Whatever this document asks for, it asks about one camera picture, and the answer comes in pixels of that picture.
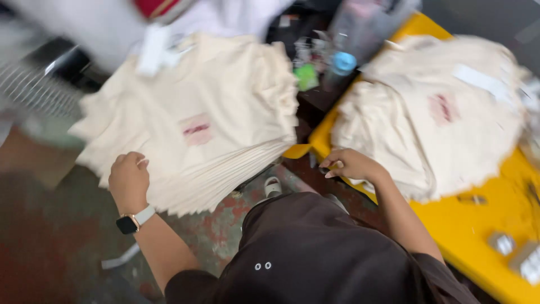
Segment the red fabric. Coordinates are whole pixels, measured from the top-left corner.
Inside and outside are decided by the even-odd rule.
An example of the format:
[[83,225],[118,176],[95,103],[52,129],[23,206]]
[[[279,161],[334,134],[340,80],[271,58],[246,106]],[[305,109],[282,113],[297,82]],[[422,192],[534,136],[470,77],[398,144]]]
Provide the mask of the red fabric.
[[[163,3],[167,0],[133,0],[135,5],[139,8],[140,12],[143,13],[143,15],[146,18],[150,18],[152,13]],[[173,6],[180,3],[181,0],[172,0],[167,7],[165,7],[164,10],[162,10],[157,16],[161,16],[168,12]]]

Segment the watch face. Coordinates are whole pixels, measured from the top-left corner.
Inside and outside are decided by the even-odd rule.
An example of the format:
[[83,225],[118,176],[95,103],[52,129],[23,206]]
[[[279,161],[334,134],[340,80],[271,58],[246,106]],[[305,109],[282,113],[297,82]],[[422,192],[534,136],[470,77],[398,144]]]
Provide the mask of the watch face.
[[137,225],[133,222],[131,217],[123,216],[116,220],[116,226],[123,234],[132,234],[137,232]]

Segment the stack of folded t-shirts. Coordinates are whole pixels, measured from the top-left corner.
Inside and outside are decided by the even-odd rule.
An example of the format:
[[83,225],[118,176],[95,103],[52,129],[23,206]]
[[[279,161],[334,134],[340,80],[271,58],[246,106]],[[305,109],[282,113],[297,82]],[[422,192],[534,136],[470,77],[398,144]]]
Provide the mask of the stack of folded t-shirts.
[[85,97],[70,132],[78,163],[108,187],[119,154],[150,160],[148,203],[178,216],[213,211],[241,182],[296,143],[296,79],[281,43],[193,34],[174,67],[136,73],[137,56]]
[[381,163],[409,199],[480,186],[521,134],[522,75],[508,49],[478,37],[390,43],[340,105],[332,144]]

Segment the smartwatch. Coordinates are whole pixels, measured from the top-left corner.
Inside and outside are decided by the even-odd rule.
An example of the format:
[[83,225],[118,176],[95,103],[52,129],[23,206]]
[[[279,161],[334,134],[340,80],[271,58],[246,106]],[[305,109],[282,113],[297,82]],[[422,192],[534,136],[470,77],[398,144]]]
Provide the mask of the smartwatch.
[[149,218],[156,213],[156,210],[152,206],[146,207],[143,211],[133,214],[122,214],[119,219],[116,220],[116,226],[123,234],[132,234],[139,231]]

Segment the white watch strap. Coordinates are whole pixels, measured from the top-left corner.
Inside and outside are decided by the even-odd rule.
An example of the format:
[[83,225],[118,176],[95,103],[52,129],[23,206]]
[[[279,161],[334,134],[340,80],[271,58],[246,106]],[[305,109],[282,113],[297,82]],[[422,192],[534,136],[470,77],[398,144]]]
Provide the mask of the white watch strap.
[[148,205],[143,211],[134,215],[135,219],[139,223],[139,226],[142,226],[149,218],[156,213],[154,207]]

